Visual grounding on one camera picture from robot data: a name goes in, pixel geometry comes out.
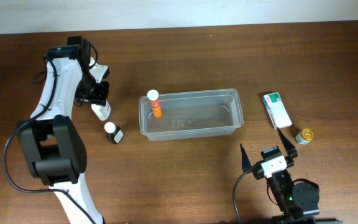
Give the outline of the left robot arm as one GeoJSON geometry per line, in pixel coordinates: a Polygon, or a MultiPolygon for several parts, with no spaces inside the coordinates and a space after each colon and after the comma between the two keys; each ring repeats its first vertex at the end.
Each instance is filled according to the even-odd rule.
{"type": "Polygon", "coordinates": [[[104,223],[85,181],[87,154],[72,120],[75,103],[90,104],[100,120],[110,114],[106,65],[91,57],[95,47],[82,36],[52,47],[45,55],[46,81],[30,119],[17,136],[31,175],[58,197],[71,223],[104,223]]]}

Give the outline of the dark bottle white cap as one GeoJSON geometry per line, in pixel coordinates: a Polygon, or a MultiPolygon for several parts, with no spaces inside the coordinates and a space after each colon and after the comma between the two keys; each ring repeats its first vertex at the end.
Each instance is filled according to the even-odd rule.
{"type": "Polygon", "coordinates": [[[122,129],[113,122],[107,122],[104,125],[104,130],[106,131],[107,139],[113,144],[120,143],[124,136],[122,129]]]}

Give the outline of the orange tablet tube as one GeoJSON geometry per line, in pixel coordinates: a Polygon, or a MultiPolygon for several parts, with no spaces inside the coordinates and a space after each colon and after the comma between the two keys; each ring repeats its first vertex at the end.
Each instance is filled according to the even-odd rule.
{"type": "Polygon", "coordinates": [[[157,90],[149,90],[147,92],[147,98],[150,100],[153,114],[156,118],[161,117],[162,110],[159,102],[159,93],[157,90]]]}

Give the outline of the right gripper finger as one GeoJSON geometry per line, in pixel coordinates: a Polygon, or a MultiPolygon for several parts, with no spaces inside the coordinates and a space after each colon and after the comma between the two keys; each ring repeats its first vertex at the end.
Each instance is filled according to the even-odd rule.
{"type": "Polygon", "coordinates": [[[252,168],[252,164],[250,163],[249,157],[242,144],[240,144],[240,149],[241,149],[241,157],[242,157],[242,170],[243,173],[248,173],[252,168]]]}
{"type": "Polygon", "coordinates": [[[287,154],[295,154],[296,153],[296,147],[284,136],[280,128],[276,128],[278,131],[278,135],[282,141],[282,144],[287,152],[287,154]]]}

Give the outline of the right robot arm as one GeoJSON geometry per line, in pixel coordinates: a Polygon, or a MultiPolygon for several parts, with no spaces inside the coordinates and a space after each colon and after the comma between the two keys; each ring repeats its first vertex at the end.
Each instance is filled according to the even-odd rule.
{"type": "Polygon", "coordinates": [[[244,146],[240,146],[243,174],[236,180],[232,190],[232,201],[239,223],[242,223],[242,220],[236,203],[236,189],[247,174],[252,174],[257,180],[266,180],[268,198],[281,211],[280,215],[270,219],[271,223],[342,223],[335,218],[316,218],[319,215],[319,185],[308,179],[291,178],[288,168],[294,166],[294,158],[298,157],[298,152],[281,130],[277,131],[286,155],[282,154],[278,146],[274,146],[262,151],[262,160],[252,165],[244,146]]]}

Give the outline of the white spray bottle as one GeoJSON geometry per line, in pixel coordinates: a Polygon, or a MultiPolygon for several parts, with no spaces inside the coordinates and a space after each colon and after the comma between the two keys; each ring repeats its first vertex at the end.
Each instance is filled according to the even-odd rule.
{"type": "Polygon", "coordinates": [[[99,118],[101,121],[105,121],[109,118],[109,115],[111,113],[111,107],[110,104],[106,101],[104,106],[97,105],[97,104],[91,104],[91,109],[95,113],[95,115],[99,118]]]}

